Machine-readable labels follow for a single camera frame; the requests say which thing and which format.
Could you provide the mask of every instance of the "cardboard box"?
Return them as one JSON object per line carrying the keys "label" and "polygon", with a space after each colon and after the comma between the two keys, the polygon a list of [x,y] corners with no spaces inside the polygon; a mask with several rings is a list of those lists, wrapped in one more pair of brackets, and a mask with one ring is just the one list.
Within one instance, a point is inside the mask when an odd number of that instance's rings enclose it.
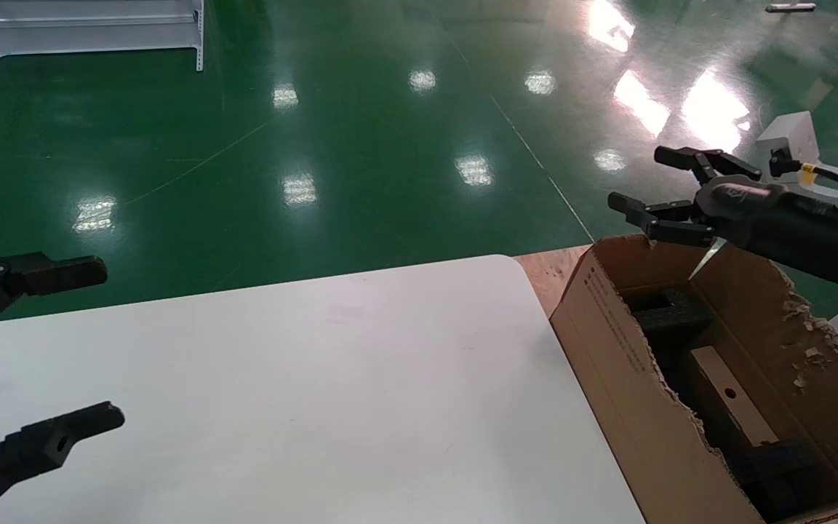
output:
{"label": "cardboard box", "polygon": [[812,463],[799,488],[815,507],[789,522],[838,517],[838,335],[810,316],[791,281],[764,258],[726,245],[692,279],[706,250],[642,235],[603,239],[580,258],[551,324],[648,524],[762,522],[696,420],[664,384],[628,303],[665,287],[715,313],[695,341],[712,346],[781,440]]}

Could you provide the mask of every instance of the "floor line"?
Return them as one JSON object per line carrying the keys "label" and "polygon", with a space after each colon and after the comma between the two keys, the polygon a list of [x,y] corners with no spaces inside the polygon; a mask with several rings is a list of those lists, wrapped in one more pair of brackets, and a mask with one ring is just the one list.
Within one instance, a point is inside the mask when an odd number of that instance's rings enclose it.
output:
{"label": "floor line", "polygon": [[[468,57],[465,56],[465,53],[463,53],[461,47],[459,47],[457,42],[455,42],[455,40],[452,39],[452,36],[448,33],[448,30],[445,29],[445,25],[442,23],[442,20],[439,19],[439,15],[436,14],[435,10],[433,9],[429,9],[429,13],[432,14],[432,17],[435,19],[436,23],[438,23],[439,27],[442,28],[442,30],[445,32],[445,36],[447,37],[448,42],[452,44],[452,47],[455,48],[455,51],[457,51],[458,55],[461,57],[461,60],[465,61],[465,64],[466,66],[468,66],[468,69],[470,71],[474,71],[474,66],[471,65],[470,60],[468,60]],[[509,116],[506,116],[506,111],[503,110],[503,107],[500,107],[499,102],[496,102],[496,99],[493,98],[493,95],[491,93],[487,92],[487,96],[490,97],[490,100],[491,102],[493,102],[493,105],[496,106],[496,109],[498,109],[500,114],[503,115],[503,118],[506,119],[506,123],[509,124],[509,127],[512,128],[513,132],[516,133],[516,138],[519,139],[519,142],[522,142],[522,145],[525,146],[526,150],[529,151],[529,154],[532,155],[532,159],[535,160],[535,163],[538,164],[539,168],[542,169],[542,172],[545,173],[545,176],[546,178],[548,178],[548,181],[551,182],[551,185],[553,186],[553,188],[555,188],[555,191],[558,192],[558,196],[562,197],[562,200],[564,200],[564,205],[568,206],[568,211],[570,211],[571,215],[574,215],[575,219],[578,220],[578,223],[581,225],[581,228],[584,229],[584,232],[586,233],[586,235],[588,235],[588,238],[591,239],[591,243],[595,242],[595,238],[593,238],[593,235],[591,235],[591,232],[588,230],[588,226],[586,226],[584,221],[581,220],[581,216],[579,216],[578,212],[575,211],[575,208],[573,208],[571,202],[568,202],[567,196],[565,196],[564,193],[562,193],[562,189],[558,187],[558,183],[555,183],[555,179],[551,177],[548,170],[545,169],[544,165],[542,165],[542,161],[539,160],[538,156],[535,155],[535,152],[532,151],[532,147],[529,147],[529,143],[526,142],[526,139],[522,138],[522,134],[519,133],[518,129],[516,129],[516,126],[513,124],[512,120],[509,119]]]}
{"label": "floor line", "polygon": [[584,221],[581,220],[581,215],[578,215],[578,212],[575,211],[575,208],[573,208],[571,202],[568,202],[567,196],[565,196],[564,193],[562,193],[562,189],[558,187],[558,183],[555,183],[555,179],[551,177],[551,173],[549,173],[548,170],[545,169],[545,166],[542,165],[542,161],[539,160],[538,156],[535,155],[535,152],[532,151],[532,147],[529,147],[529,143],[526,142],[526,139],[522,138],[522,134],[519,133],[518,129],[516,129],[516,126],[513,124],[512,120],[509,119],[509,116],[506,116],[506,111],[503,110],[503,107],[500,107],[500,104],[496,102],[496,99],[493,98],[493,95],[490,95],[490,100],[493,101],[493,105],[496,106],[496,108],[500,111],[500,114],[503,115],[503,118],[506,119],[506,123],[509,124],[509,127],[512,128],[513,132],[516,133],[519,142],[522,142],[522,145],[526,146],[526,151],[529,151],[529,154],[532,155],[532,159],[535,160],[535,163],[538,164],[539,168],[542,169],[542,172],[545,173],[545,176],[546,178],[548,178],[548,181],[551,182],[551,185],[554,186],[555,191],[558,192],[558,196],[562,197],[562,200],[564,200],[564,205],[568,206],[568,210],[571,212],[571,215],[574,215],[575,219],[578,219],[578,223],[581,225],[581,228],[584,229],[584,232],[586,233],[586,235],[588,235],[588,238],[591,239],[591,243],[595,242],[596,240],[595,238],[593,238],[593,235],[591,235],[591,232],[588,230],[588,226],[586,226]]}
{"label": "floor line", "polygon": [[149,192],[144,193],[142,196],[137,196],[137,198],[135,198],[135,199],[131,199],[131,200],[129,200],[128,202],[125,202],[123,205],[130,205],[131,203],[134,203],[134,202],[137,202],[137,201],[138,201],[138,200],[140,200],[140,199],[144,199],[144,198],[146,198],[146,197],[149,197],[150,195],[153,195],[153,194],[154,194],[154,193],[156,193],[157,191],[159,191],[159,190],[161,190],[161,189],[163,189],[163,188],[166,188],[166,187],[167,187],[167,186],[169,186],[171,183],[174,183],[174,182],[176,182],[177,180],[180,180],[180,179],[181,179],[181,178],[183,178],[184,176],[189,175],[189,173],[193,172],[194,170],[197,170],[197,169],[201,168],[202,166],[206,165],[207,163],[212,162],[212,160],[216,159],[216,158],[217,158],[217,156],[219,156],[220,154],[222,154],[222,153],[224,153],[224,152],[228,151],[228,150],[229,150],[229,149],[231,149],[232,147],[237,146],[237,145],[238,145],[238,144],[239,144],[242,140],[245,140],[247,137],[251,136],[252,134],[254,134],[254,133],[256,133],[256,132],[259,132],[259,130],[262,130],[263,128],[265,128],[265,126],[266,126],[267,124],[269,124],[270,122],[273,122],[273,121],[274,121],[274,119],[269,119],[269,120],[267,120],[267,122],[262,123],[262,124],[260,124],[260,126],[258,126],[258,127],[254,128],[254,129],[250,130],[249,132],[247,132],[244,136],[242,136],[242,138],[235,140],[235,142],[233,142],[233,143],[229,143],[229,145],[228,145],[228,146],[224,146],[224,148],[223,148],[222,150],[220,150],[219,152],[217,152],[217,153],[213,154],[212,156],[209,156],[209,158],[207,158],[207,159],[203,160],[203,162],[200,162],[200,163],[196,164],[195,166],[193,166],[193,167],[189,168],[188,170],[184,170],[184,172],[180,173],[179,175],[174,176],[172,179],[167,180],[167,182],[165,182],[165,183],[161,183],[161,185],[160,185],[160,186],[157,186],[156,188],[151,189]]}

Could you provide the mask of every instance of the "yellow connector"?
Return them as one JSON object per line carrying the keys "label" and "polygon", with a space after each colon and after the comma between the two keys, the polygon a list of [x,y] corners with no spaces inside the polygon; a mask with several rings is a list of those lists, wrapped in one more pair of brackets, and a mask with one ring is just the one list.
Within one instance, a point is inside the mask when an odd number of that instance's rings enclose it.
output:
{"label": "yellow connector", "polygon": [[817,180],[817,173],[814,172],[815,167],[817,166],[813,164],[804,164],[801,166],[801,170],[798,175],[800,175],[799,178],[803,186],[814,185],[815,180]]}

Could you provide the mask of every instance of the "green epoxy floor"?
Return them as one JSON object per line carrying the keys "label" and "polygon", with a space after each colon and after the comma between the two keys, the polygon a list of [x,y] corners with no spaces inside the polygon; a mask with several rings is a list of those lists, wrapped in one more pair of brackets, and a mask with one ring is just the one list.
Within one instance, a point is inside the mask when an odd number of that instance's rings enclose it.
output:
{"label": "green epoxy floor", "polygon": [[[10,316],[631,232],[689,198],[658,143],[755,160],[811,110],[838,164],[838,1],[211,0],[192,50],[0,62],[0,253],[93,253],[99,288]],[[815,312],[838,287],[795,274]]]}

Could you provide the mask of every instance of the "white metal shelf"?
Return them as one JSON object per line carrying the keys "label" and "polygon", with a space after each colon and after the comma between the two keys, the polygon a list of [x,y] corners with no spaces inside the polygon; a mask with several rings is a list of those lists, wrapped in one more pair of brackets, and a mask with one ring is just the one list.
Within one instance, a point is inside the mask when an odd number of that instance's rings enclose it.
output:
{"label": "white metal shelf", "polygon": [[136,49],[196,50],[203,0],[0,0],[0,57]]}

